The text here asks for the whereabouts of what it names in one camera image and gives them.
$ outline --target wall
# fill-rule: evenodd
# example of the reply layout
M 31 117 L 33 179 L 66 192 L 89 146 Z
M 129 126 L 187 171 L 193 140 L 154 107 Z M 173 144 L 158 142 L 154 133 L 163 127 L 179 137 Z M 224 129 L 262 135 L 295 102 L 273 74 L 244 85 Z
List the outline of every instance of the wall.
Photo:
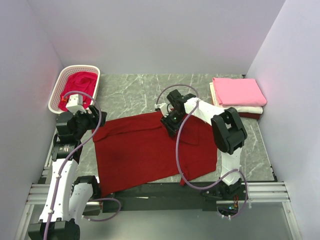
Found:
M 286 0 L 247 77 L 268 103 L 260 122 L 304 239 L 319 239 L 320 2 Z
M 29 0 L 64 66 L 246 74 L 285 0 Z
M 0 1 L 0 32 L 0 239 L 11 240 L 48 153 L 62 64 L 26 0 Z

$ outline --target purple cable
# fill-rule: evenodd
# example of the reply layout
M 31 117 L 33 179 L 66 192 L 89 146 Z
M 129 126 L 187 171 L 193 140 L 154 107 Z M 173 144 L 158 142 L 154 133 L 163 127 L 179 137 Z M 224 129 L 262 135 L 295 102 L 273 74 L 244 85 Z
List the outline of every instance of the purple cable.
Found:
M 113 214 L 112 216 L 110 217 L 107 217 L 105 219 L 92 219 L 92 218 L 89 218 L 87 216 L 84 216 L 85 219 L 91 221 L 91 222 L 104 222 L 104 221 L 107 221 L 107 220 L 110 220 L 110 219 L 113 219 L 121 210 L 121 202 L 116 199 L 116 198 L 109 198 L 109 197 L 105 197 L 105 198 L 98 198 L 98 199 L 94 199 L 94 200 L 90 200 L 89 202 L 94 202 L 94 201 L 114 201 L 114 202 L 117 202 L 119 204 L 119 208 L 118 210 L 115 212 L 115 214 Z
M 62 173 L 65 165 L 67 164 L 69 158 L 70 158 L 79 148 L 81 148 L 83 145 L 85 145 L 85 144 L 96 134 L 96 132 L 98 131 L 99 126 L 100 126 L 100 124 L 101 124 L 101 120 L 102 120 L 101 108 L 100 108 L 99 104 L 97 103 L 97 101 L 96 101 L 92 96 L 90 96 L 89 94 L 87 94 L 87 93 L 85 93 L 85 92 L 82 92 L 82 91 L 69 91 L 69 92 L 67 92 L 67 93 L 64 95 L 64 98 L 67 97 L 67 96 L 69 96 L 69 95 L 71 95 L 71 94 L 81 94 L 81 95 L 85 95 L 85 96 L 87 96 L 88 98 L 90 98 L 90 99 L 94 102 L 96 108 L 97 108 L 98 111 L 99 111 L 99 121 L 98 121 L 98 124 L 97 124 L 95 130 L 93 131 L 92 135 L 91 135 L 88 139 L 86 139 L 83 143 L 81 143 L 79 146 L 77 146 L 72 152 L 70 152 L 68 156 L 66 156 L 64 162 L 62 163 L 62 165 L 61 165 L 61 167 L 60 167 L 60 169 L 59 169 L 59 171 L 58 171 L 58 175 L 59 175 L 59 176 L 61 175 L 61 173 Z M 55 203 L 56 203 L 56 199 L 57 199 L 59 182 L 60 182 L 60 178 L 57 177 L 56 180 L 55 180 L 54 191 L 53 191 L 53 196 L 52 196 L 52 202 L 51 202 L 51 205 L 50 205 L 50 210 L 51 210 L 51 212 L 48 213 L 48 219 L 47 219 L 46 224 L 45 224 L 43 240 L 47 240 L 47 237 L 48 237 L 49 225 L 50 225 L 50 222 L 51 222 L 51 219 L 52 219 L 52 215 L 53 215 L 53 211 L 54 211 L 54 207 L 55 207 Z
M 174 84 L 174 85 L 171 85 L 171 86 L 168 86 L 166 87 L 164 90 L 162 90 L 162 92 L 160 93 L 160 95 L 158 96 L 158 98 L 156 99 L 156 104 L 158 104 L 158 101 L 161 97 L 161 95 L 169 88 L 172 88 L 172 87 L 177 87 L 177 86 L 183 86 L 183 87 L 188 87 L 188 88 L 191 88 L 194 92 L 195 92 L 195 95 L 196 97 L 199 99 L 199 93 L 198 91 L 190 86 L 190 85 L 187 85 L 187 84 Z M 175 160 L 176 160 L 176 166 L 178 168 L 178 171 L 181 175 L 181 178 L 184 180 L 184 182 L 191 188 L 193 189 L 196 189 L 196 190 L 207 190 L 207 189 L 210 189 L 212 187 L 214 187 L 215 185 L 217 185 L 218 183 L 220 183 L 226 176 L 228 176 L 229 174 L 231 173 L 234 173 L 234 172 L 239 172 L 241 174 L 241 176 L 243 177 L 243 180 L 244 180 L 244 187 L 245 187 L 245 198 L 244 198 L 244 204 L 243 206 L 239 209 L 238 213 L 236 213 L 235 215 L 231 216 L 231 218 L 234 218 L 235 216 L 237 216 L 239 213 L 241 213 L 247 203 L 247 200 L 248 200 L 248 183 L 247 183 L 247 180 L 246 180 L 246 177 L 245 175 L 238 169 L 233 169 L 233 170 L 230 170 L 228 171 L 225 175 L 223 175 L 222 177 L 219 178 L 218 181 L 212 183 L 211 185 L 209 186 L 203 186 L 203 187 L 199 187 L 199 186 L 194 186 L 192 185 L 187 179 L 186 177 L 184 176 L 184 173 L 182 172 L 182 169 L 180 167 L 180 162 L 179 162 L 179 141 L 180 141 L 180 135 L 181 135 L 181 132 L 182 132 L 182 129 L 186 123 L 186 121 L 190 118 L 190 116 L 195 112 L 195 110 L 199 107 L 199 101 L 196 102 L 195 104 L 195 107 L 194 109 L 192 109 L 192 111 L 185 117 L 185 119 L 182 121 L 181 123 L 181 126 L 179 128 L 179 131 L 178 131 L 178 134 L 177 134 L 177 137 L 176 137 L 176 143 L 175 143 Z

